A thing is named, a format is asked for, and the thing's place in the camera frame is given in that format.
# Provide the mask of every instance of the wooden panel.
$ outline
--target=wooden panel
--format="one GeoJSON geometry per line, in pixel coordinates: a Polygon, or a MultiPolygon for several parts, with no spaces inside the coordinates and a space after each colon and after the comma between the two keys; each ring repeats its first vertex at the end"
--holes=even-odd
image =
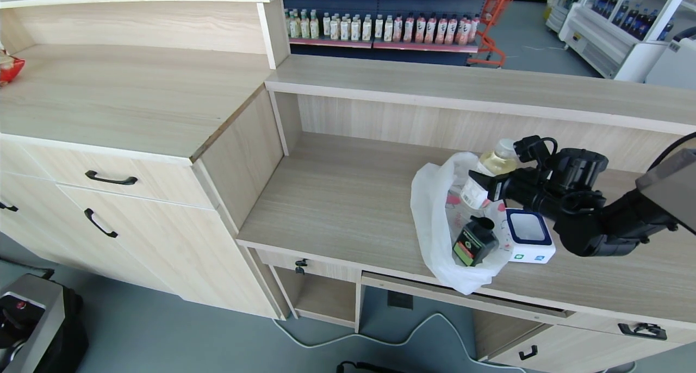
{"type": "Polygon", "coordinates": [[[254,3],[112,2],[21,7],[15,11],[39,44],[266,54],[254,3]]]}
{"type": "Polygon", "coordinates": [[[27,244],[30,251],[33,247],[38,248],[51,253],[52,260],[58,263],[90,269],[119,281],[171,293],[171,289],[159,277],[119,244],[111,239],[105,241],[102,238],[104,234],[85,218],[85,208],[72,203],[54,182],[3,174],[2,198],[3,202],[19,208],[17,214],[24,216],[32,225],[38,226],[58,242],[52,244],[46,241],[46,245],[40,247],[36,239],[16,239],[21,245],[27,244]]]}
{"type": "MultiPolygon", "coordinates": [[[[628,324],[629,328],[633,330],[638,324],[644,323],[644,321],[603,318],[596,314],[576,313],[570,316],[563,325],[621,335],[622,332],[619,330],[619,323],[628,324]]],[[[667,331],[667,338],[672,343],[688,344],[696,341],[696,331],[694,330],[664,325],[664,323],[659,321],[649,321],[649,324],[657,324],[660,328],[667,331]]]]}
{"type": "MultiPolygon", "coordinates": [[[[268,264],[269,266],[282,267],[288,270],[294,270],[296,267],[295,262],[303,259],[303,257],[290,256],[277,252],[258,251],[258,254],[265,264],[268,264]]],[[[306,273],[326,276],[333,279],[338,279],[339,281],[348,281],[353,283],[360,281],[362,271],[359,269],[339,266],[338,264],[317,262],[311,259],[306,259],[306,263],[307,266],[303,267],[306,273]]]]}
{"type": "Polygon", "coordinates": [[[3,88],[5,134],[189,158],[268,76],[262,55],[33,46],[3,88]]]}
{"type": "Polygon", "coordinates": [[[271,91],[475,110],[686,135],[696,130],[691,90],[625,81],[291,55],[271,91]]]}
{"type": "Polygon", "coordinates": [[[623,365],[669,349],[679,343],[601,333],[564,326],[542,326],[490,362],[553,373],[591,373],[623,365]],[[536,345],[538,353],[520,360],[536,345]]]}
{"type": "Polygon", "coordinates": [[[555,309],[529,306],[529,304],[514,303],[513,301],[494,299],[478,294],[464,296],[459,291],[453,289],[373,273],[364,273],[361,284],[544,323],[559,324],[564,322],[567,317],[567,313],[559,312],[555,309]]]}
{"type": "Polygon", "coordinates": [[[197,162],[206,167],[239,228],[282,157],[271,101],[263,90],[197,162]]]}
{"type": "Polygon", "coordinates": [[[257,3],[263,31],[266,55],[271,69],[275,70],[290,55],[288,31],[285,26],[283,0],[270,3],[257,3]]]}
{"type": "Polygon", "coordinates": [[[556,138],[560,147],[588,148],[609,168],[645,172],[680,135],[541,117],[428,108],[395,103],[298,96],[305,131],[482,153],[500,138],[556,138]]]}
{"type": "Polygon", "coordinates": [[[289,156],[302,136],[302,121],[297,95],[269,91],[273,113],[276,115],[278,132],[281,135],[283,153],[289,156]]]}
{"type": "Polygon", "coordinates": [[[23,147],[59,183],[212,208],[191,167],[66,148],[28,144],[23,147]],[[87,178],[85,173],[89,170],[97,172],[100,179],[138,180],[132,185],[98,182],[87,178]]]}
{"type": "MultiPolygon", "coordinates": [[[[441,165],[452,153],[304,133],[293,155],[278,165],[237,241],[438,284],[418,247],[411,182],[423,165],[441,165]]],[[[635,187],[637,176],[606,170],[594,187],[611,203],[635,187]]],[[[661,318],[666,325],[696,329],[696,311],[681,308],[696,306],[694,257],[696,237],[683,228],[655,234],[651,244],[626,257],[577,257],[559,245],[549,263],[509,263],[477,292],[621,319],[661,318]]]]}
{"type": "Polygon", "coordinates": [[[0,172],[49,179],[50,176],[18,143],[0,137],[0,172]]]}
{"type": "Polygon", "coordinates": [[[187,301],[279,316],[215,210],[62,186],[97,222],[187,301]]]}
{"type": "Polygon", "coordinates": [[[10,55],[36,44],[13,9],[0,10],[0,43],[10,55]]]}
{"type": "Polygon", "coordinates": [[[543,324],[474,309],[476,358],[485,360],[507,344],[534,331],[543,324]]]}

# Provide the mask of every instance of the gray floor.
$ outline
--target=gray floor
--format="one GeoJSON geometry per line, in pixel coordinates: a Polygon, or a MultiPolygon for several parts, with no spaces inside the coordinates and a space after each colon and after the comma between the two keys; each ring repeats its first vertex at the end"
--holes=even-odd
{"type": "MultiPolygon", "coordinates": [[[[492,31],[498,46],[509,56],[505,68],[596,76],[576,55],[559,49],[562,43],[544,28],[543,10],[542,4],[514,2],[492,31]]],[[[2,234],[0,254],[27,264],[53,266],[2,234]]],[[[24,272],[0,264],[0,284],[7,284],[24,272]]],[[[336,364],[342,360],[362,360],[408,372],[501,371],[469,362],[450,327],[440,319],[428,322],[411,343],[403,347],[351,339],[306,350],[289,340],[269,319],[186,303],[165,293],[62,266],[57,266],[54,279],[75,288],[85,299],[82,316],[91,344],[79,373],[323,373],[335,371],[336,364]]],[[[435,311],[455,322],[473,354],[468,309],[422,299],[414,301],[414,311],[387,308],[385,293],[374,289],[368,291],[366,298],[363,333],[387,341],[400,341],[435,311]]],[[[283,326],[305,343],[318,343],[351,333],[348,328],[310,319],[289,320],[283,326]]],[[[696,344],[682,346],[639,361],[636,371],[691,373],[696,363],[694,355],[696,344]]]]}

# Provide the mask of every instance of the cable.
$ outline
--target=cable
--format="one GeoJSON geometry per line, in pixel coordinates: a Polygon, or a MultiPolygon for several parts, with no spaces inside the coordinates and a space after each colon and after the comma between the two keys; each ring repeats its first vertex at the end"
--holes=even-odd
{"type": "Polygon", "coordinates": [[[693,132],[689,135],[684,135],[683,137],[679,138],[678,140],[675,140],[674,143],[672,143],[667,148],[665,148],[664,152],[660,153],[660,155],[657,158],[655,158],[654,162],[650,164],[650,167],[648,168],[648,170],[651,170],[652,168],[659,165],[669,155],[669,153],[671,153],[672,150],[677,148],[679,145],[681,145],[682,143],[684,143],[688,140],[692,140],[693,138],[696,138],[696,132],[693,132]]]}
{"type": "Polygon", "coordinates": [[[28,264],[23,264],[20,262],[15,262],[14,260],[10,259],[5,259],[4,257],[0,257],[0,262],[7,263],[7,264],[12,264],[13,266],[19,266],[19,267],[24,267],[25,269],[30,269],[33,271],[42,271],[44,275],[41,277],[43,279],[51,279],[53,274],[55,273],[54,269],[45,269],[43,267],[34,267],[34,266],[29,266],[28,264]]]}
{"type": "Polygon", "coordinates": [[[430,316],[428,316],[425,320],[421,321],[420,324],[418,324],[417,326],[415,326],[415,328],[411,331],[411,333],[408,334],[408,337],[406,338],[406,340],[401,341],[400,343],[389,343],[388,341],[383,341],[383,340],[371,338],[371,337],[365,336],[365,335],[363,335],[363,334],[361,334],[361,333],[351,333],[351,334],[348,334],[348,335],[341,336],[340,338],[335,338],[334,340],[323,341],[323,343],[317,343],[317,344],[304,344],[304,343],[302,343],[301,341],[299,341],[298,339],[296,339],[293,335],[291,335],[291,333],[289,333],[288,330],[286,330],[285,328],[283,328],[283,326],[281,326],[281,324],[279,324],[278,321],[273,320],[273,323],[276,324],[276,327],[280,328],[281,331],[283,331],[283,332],[288,336],[288,338],[290,338],[290,340],[294,341],[295,344],[297,344],[298,346],[300,346],[300,347],[302,347],[302,348],[304,348],[304,349],[315,349],[315,348],[318,348],[318,347],[328,346],[329,344],[337,343],[338,341],[345,340],[345,339],[348,339],[348,338],[362,338],[362,339],[367,339],[367,340],[374,341],[375,343],[384,344],[385,346],[403,346],[403,345],[405,345],[406,343],[408,343],[408,341],[411,340],[411,338],[413,337],[413,335],[415,334],[415,332],[418,331],[418,329],[420,329],[420,327],[424,326],[425,323],[427,323],[428,321],[430,321],[430,319],[432,319],[432,318],[442,318],[443,320],[447,321],[447,324],[450,324],[450,327],[452,327],[452,330],[455,331],[455,335],[457,335],[457,338],[459,339],[459,343],[462,344],[462,348],[463,348],[463,350],[464,350],[464,354],[467,356],[468,360],[470,360],[471,362],[475,363],[476,365],[487,366],[488,368],[498,368],[498,369],[508,369],[508,370],[519,370],[519,371],[521,371],[522,373],[527,373],[527,371],[525,371],[525,370],[522,369],[522,368],[517,368],[517,366],[494,365],[494,364],[492,364],[492,363],[480,362],[480,361],[477,361],[477,360],[471,358],[471,357],[469,356],[468,351],[467,351],[467,346],[464,345],[464,341],[462,340],[462,336],[459,334],[459,331],[457,331],[457,329],[455,328],[454,324],[452,324],[452,321],[450,321],[450,319],[446,318],[445,315],[442,314],[442,313],[440,313],[440,312],[433,313],[433,314],[431,314],[430,316]]]}

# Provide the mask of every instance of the plastic bag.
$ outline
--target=plastic bag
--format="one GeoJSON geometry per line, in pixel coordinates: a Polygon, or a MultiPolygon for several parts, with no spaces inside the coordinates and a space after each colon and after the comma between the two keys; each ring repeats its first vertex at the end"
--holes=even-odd
{"type": "Polygon", "coordinates": [[[456,153],[442,167],[425,165],[411,183],[411,212],[423,261],[442,285],[462,294],[471,294],[492,282],[512,254],[507,243],[509,232],[502,227],[505,206],[499,201],[484,209],[484,215],[495,222],[497,249],[473,267],[465,266],[453,255],[452,246],[469,215],[465,205],[459,206],[459,190],[477,162],[478,157],[473,153],[456,153]]]}

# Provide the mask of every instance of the black drawer handle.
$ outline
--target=black drawer handle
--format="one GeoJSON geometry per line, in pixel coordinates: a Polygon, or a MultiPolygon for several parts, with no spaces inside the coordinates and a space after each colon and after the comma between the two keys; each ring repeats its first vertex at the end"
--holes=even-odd
{"type": "Polygon", "coordinates": [[[660,326],[656,324],[640,323],[632,331],[629,324],[619,323],[619,330],[621,330],[621,333],[628,336],[667,340],[667,331],[661,329],[660,326]]]}
{"type": "Polygon", "coordinates": [[[133,185],[138,180],[138,178],[135,176],[131,176],[131,177],[129,177],[125,180],[121,180],[121,181],[102,179],[100,177],[97,177],[97,172],[95,172],[94,170],[87,170],[87,172],[85,172],[85,176],[87,176],[87,178],[90,180],[95,180],[95,182],[105,182],[105,183],[120,184],[120,185],[133,185]]]}
{"type": "Polygon", "coordinates": [[[102,227],[99,226],[99,224],[97,224],[97,222],[95,222],[94,219],[92,218],[93,215],[94,215],[94,210],[92,210],[92,209],[85,210],[85,217],[87,217],[87,219],[89,219],[90,222],[92,222],[92,225],[95,225],[97,227],[97,229],[102,231],[102,233],[106,234],[107,236],[111,237],[112,239],[115,239],[119,233],[117,233],[115,230],[112,232],[107,232],[106,230],[102,229],[102,227]]]}
{"type": "Polygon", "coordinates": [[[520,360],[525,360],[532,358],[533,356],[537,355],[539,353],[539,348],[537,347],[536,344],[532,344],[532,352],[529,354],[524,354],[522,351],[520,351],[520,360]]]}
{"type": "Polygon", "coordinates": [[[17,208],[17,206],[8,206],[7,204],[0,202],[0,210],[10,210],[11,212],[17,212],[17,210],[19,209],[17,208]]]}

